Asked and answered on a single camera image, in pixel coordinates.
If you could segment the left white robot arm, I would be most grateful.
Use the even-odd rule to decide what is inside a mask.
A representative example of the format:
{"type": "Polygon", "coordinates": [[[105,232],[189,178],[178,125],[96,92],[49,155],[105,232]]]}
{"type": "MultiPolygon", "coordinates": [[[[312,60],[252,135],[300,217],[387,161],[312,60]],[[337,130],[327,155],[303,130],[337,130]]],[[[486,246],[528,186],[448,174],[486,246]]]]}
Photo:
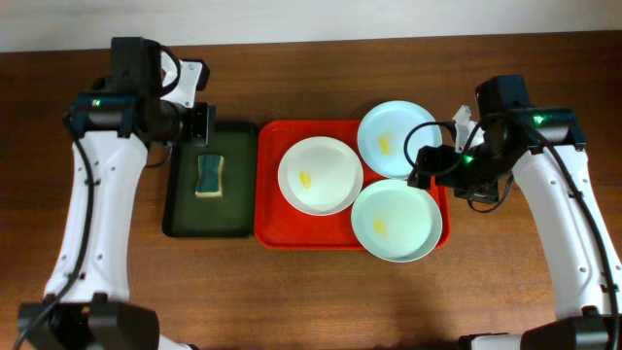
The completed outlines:
{"type": "Polygon", "coordinates": [[[111,42],[111,68],[63,117],[74,171],[64,236],[43,299],[24,303],[18,344],[37,349],[175,349],[153,310],[129,300],[135,194],[153,144],[208,144],[210,70],[141,37],[111,42]]]}

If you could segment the green yellow sponge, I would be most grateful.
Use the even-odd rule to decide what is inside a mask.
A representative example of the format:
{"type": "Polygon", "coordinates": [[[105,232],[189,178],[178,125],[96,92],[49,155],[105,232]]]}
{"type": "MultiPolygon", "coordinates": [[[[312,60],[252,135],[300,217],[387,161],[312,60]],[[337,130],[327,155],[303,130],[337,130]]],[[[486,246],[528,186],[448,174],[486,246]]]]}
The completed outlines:
{"type": "Polygon", "coordinates": [[[220,197],[223,195],[224,163],[225,158],[220,155],[201,155],[198,157],[196,197],[220,197]]]}

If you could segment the mint green plate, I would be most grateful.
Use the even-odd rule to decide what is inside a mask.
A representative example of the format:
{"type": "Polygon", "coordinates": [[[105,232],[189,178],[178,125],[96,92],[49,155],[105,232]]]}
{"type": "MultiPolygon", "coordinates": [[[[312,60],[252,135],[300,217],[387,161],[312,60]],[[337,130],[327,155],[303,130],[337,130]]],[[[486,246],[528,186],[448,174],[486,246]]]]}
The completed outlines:
{"type": "Polygon", "coordinates": [[[441,212],[432,196],[393,179],[375,182],[359,194],[351,225],[367,252],[392,263],[425,257],[443,231],[441,212]]]}

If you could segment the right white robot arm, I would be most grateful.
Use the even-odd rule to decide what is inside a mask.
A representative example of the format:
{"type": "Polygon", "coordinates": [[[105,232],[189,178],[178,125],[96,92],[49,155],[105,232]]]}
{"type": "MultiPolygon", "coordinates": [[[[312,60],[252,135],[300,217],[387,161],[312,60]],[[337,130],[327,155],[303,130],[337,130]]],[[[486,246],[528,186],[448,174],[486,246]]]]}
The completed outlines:
{"type": "Polygon", "coordinates": [[[476,90],[479,120],[466,110],[445,124],[453,145],[403,151],[410,187],[450,188],[469,204],[502,205],[501,177],[528,201],[551,275],[555,321],[520,334],[463,335],[458,348],[618,349],[621,261],[592,190],[586,139],[573,110],[537,107],[521,75],[476,90]]]}

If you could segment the white plate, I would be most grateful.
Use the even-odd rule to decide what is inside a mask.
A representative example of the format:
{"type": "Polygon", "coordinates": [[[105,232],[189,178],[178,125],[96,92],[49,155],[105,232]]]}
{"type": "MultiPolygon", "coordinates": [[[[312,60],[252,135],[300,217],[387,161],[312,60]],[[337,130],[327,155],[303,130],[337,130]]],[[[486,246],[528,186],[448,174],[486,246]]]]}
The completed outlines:
{"type": "Polygon", "coordinates": [[[363,188],[363,166],[344,142],[326,136],[303,139],[281,158],[279,190],[296,210],[312,216],[339,213],[363,188]]]}

